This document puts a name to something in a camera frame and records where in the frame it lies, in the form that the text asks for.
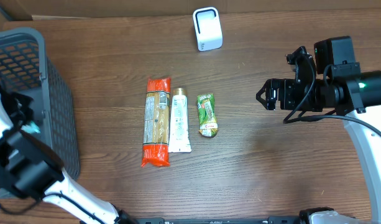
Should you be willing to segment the teal snack packet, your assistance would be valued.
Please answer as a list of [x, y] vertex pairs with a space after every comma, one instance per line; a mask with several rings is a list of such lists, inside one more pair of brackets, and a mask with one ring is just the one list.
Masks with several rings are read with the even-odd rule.
[[33, 121], [23, 125], [21, 130], [29, 134], [40, 134], [40, 128]]

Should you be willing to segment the green juice carton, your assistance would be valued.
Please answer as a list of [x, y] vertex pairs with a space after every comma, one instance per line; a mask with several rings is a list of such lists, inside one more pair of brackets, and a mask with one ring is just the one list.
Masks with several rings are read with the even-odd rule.
[[199, 132], [204, 137], [213, 138], [218, 133], [215, 115], [215, 99], [212, 93], [197, 96]]

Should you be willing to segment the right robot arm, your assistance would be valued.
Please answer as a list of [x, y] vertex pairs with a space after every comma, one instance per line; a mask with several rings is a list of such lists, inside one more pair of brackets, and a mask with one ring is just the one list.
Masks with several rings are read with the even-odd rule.
[[341, 120], [363, 171], [372, 222], [381, 223], [381, 71], [323, 79], [297, 72], [295, 79], [267, 80], [255, 97], [267, 110], [279, 102], [290, 111], [285, 124]]

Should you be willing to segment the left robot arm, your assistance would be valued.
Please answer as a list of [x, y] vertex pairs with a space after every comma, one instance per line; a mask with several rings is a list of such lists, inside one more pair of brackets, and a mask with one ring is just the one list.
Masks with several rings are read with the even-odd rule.
[[54, 204], [81, 223], [135, 223], [73, 180], [57, 154], [32, 135], [38, 129], [32, 100], [0, 85], [0, 187], [18, 198], [30, 197], [36, 205]]

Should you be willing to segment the orange spaghetti packet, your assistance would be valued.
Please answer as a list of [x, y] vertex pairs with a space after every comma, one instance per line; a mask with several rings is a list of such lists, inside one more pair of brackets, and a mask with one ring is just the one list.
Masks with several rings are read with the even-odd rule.
[[171, 78], [149, 79], [144, 110], [142, 163], [157, 167], [169, 166]]

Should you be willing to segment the white tube gold cap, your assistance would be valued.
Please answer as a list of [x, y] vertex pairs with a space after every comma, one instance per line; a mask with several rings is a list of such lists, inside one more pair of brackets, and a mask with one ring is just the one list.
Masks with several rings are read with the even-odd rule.
[[191, 152], [188, 132], [188, 98], [184, 88], [173, 90], [168, 151], [169, 153]]

